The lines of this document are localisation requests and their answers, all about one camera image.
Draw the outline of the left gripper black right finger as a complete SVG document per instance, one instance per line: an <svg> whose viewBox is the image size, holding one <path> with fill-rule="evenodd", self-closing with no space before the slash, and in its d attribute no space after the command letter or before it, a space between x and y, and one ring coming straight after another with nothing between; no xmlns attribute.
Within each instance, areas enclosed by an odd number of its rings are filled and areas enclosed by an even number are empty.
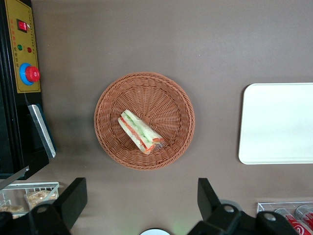
<svg viewBox="0 0 313 235"><path fill-rule="evenodd" d="M206 178L198 179L198 207L202 221L190 235L256 235L255 219L237 206L222 203Z"/></svg>

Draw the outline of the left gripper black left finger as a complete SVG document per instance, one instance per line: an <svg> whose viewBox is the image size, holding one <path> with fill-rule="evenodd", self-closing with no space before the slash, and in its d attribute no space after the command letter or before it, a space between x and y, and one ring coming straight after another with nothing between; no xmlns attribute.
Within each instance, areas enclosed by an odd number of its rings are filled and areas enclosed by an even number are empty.
<svg viewBox="0 0 313 235"><path fill-rule="evenodd" d="M31 235L69 235L88 202L86 178L76 178L54 201L42 202L28 213Z"/></svg>

